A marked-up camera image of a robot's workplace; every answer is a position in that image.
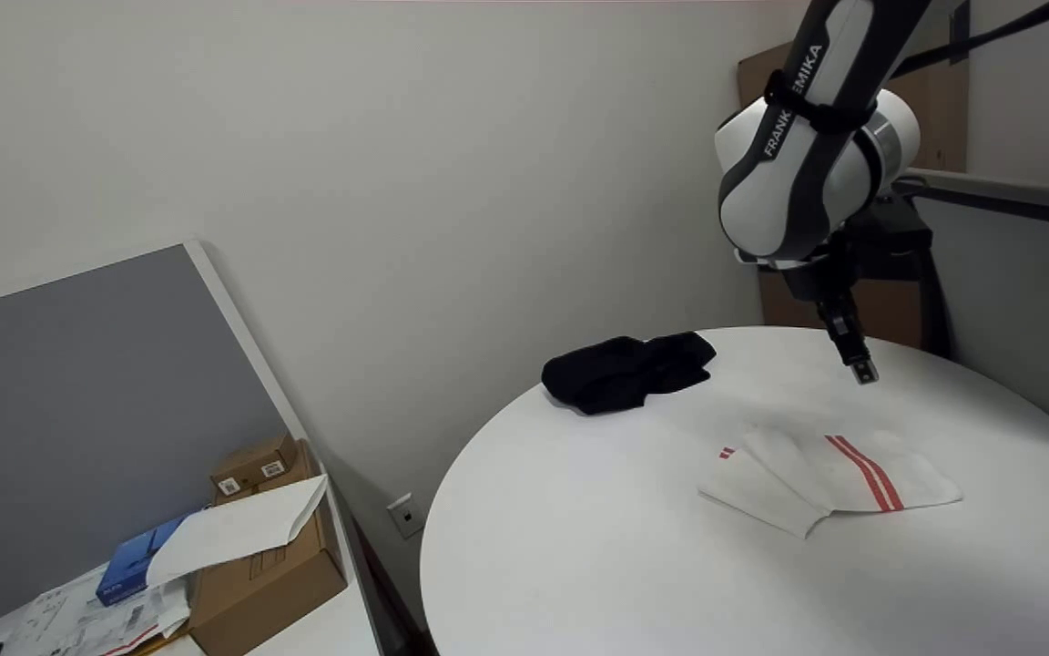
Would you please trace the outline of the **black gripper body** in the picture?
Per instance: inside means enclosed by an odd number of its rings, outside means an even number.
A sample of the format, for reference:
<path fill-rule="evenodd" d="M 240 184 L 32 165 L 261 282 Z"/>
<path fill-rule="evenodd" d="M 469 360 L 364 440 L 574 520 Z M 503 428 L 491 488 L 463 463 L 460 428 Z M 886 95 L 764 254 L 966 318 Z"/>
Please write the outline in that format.
<path fill-rule="evenodd" d="M 903 348 L 929 335 L 929 245 L 926 226 L 849 222 L 786 287 L 815 305 L 843 365 L 871 365 L 871 335 Z"/>

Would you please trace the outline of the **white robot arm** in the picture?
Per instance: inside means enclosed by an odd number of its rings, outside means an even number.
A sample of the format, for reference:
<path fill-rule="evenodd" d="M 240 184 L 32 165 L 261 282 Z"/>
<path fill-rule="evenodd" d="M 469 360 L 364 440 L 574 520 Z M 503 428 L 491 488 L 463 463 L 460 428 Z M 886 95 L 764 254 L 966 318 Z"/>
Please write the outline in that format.
<path fill-rule="evenodd" d="M 872 384 L 843 226 L 914 160 L 887 77 L 929 0 L 812 0 L 764 93 L 715 131 L 716 222 L 741 263 L 815 305 L 841 365 Z"/>

